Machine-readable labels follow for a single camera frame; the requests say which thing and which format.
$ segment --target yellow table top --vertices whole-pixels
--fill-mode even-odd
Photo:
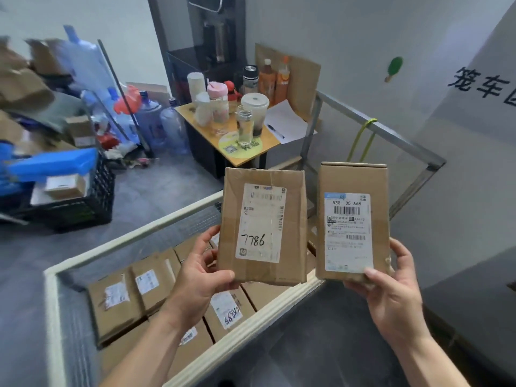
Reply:
[[[278,139],[270,132],[270,130],[264,126],[261,132],[260,140],[261,140],[261,149],[252,149],[246,153],[240,152],[243,151],[238,144],[234,143],[233,146],[238,149],[238,152],[234,152],[233,154],[228,154],[228,152],[222,149],[219,146],[220,139],[224,137],[227,140],[228,136],[231,136],[231,132],[236,132],[236,117],[235,114],[230,115],[229,122],[227,124],[228,134],[220,136],[216,135],[211,126],[201,127],[195,120],[195,107],[193,103],[189,103],[187,105],[176,107],[175,110],[182,116],[186,122],[188,122],[195,130],[197,130],[201,136],[203,136],[216,150],[218,150],[232,165],[235,167],[239,167],[242,164],[253,160],[255,157],[263,155],[270,149],[274,148],[277,145],[280,145]]]

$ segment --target black pen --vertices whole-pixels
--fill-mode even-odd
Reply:
[[[280,136],[281,138],[285,138],[285,136],[283,136],[279,131],[277,131],[276,129],[274,129],[272,126],[270,126],[269,124],[266,124],[267,127],[272,130],[274,133],[276,133],[278,136]]]

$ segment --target metal cart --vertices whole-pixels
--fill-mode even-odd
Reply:
[[[370,120],[360,111],[317,91],[312,121],[307,128],[300,155],[273,167],[274,169],[297,168],[317,173],[307,162],[307,155],[323,103],[327,103],[358,123],[363,124]],[[370,123],[367,127],[379,137],[427,165],[426,169],[390,207],[392,218],[446,161],[422,146],[410,142],[380,122]],[[222,191],[210,195],[104,245],[65,260],[44,272],[50,386],[89,387],[98,385],[100,382],[98,350],[95,345],[94,323],[87,285],[152,252],[164,251],[168,247],[176,246],[190,236],[220,223],[220,212],[217,208],[220,208],[222,197]],[[321,283],[322,281],[315,278],[314,272],[311,272],[305,284],[299,284],[283,292],[204,352],[165,386],[196,384],[232,353],[241,349],[287,313]]]

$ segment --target yellow-green strap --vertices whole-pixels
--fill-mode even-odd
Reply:
[[[360,140],[360,136],[362,136],[362,133],[364,133],[364,130],[367,126],[369,126],[369,124],[373,123],[373,122],[377,122],[378,120],[376,118],[371,118],[369,121],[365,122],[362,127],[360,128],[360,130],[358,131],[357,133],[357,136],[355,137],[355,140],[353,141],[353,145],[352,145],[352,148],[351,150],[349,151],[349,155],[348,155],[348,158],[347,158],[347,162],[351,162],[352,160],[352,157],[353,157],[353,153],[354,153],[354,150],[357,148],[357,144],[358,144],[358,141]],[[373,133],[373,135],[371,136],[371,138],[369,138],[369,141],[367,142],[367,145],[364,149],[364,153],[362,153],[362,158],[360,159],[360,162],[362,162],[362,160],[364,160],[365,158],[365,155],[367,155],[367,151],[369,151],[369,147],[371,146],[371,143],[372,143],[372,139],[374,138],[376,133]]]

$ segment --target green popsicle sticker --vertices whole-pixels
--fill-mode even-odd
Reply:
[[[389,67],[387,68],[387,73],[389,74],[387,77],[385,77],[385,82],[390,82],[390,79],[399,72],[399,70],[402,68],[403,65],[403,57],[395,57],[392,58],[392,61],[389,64]]]

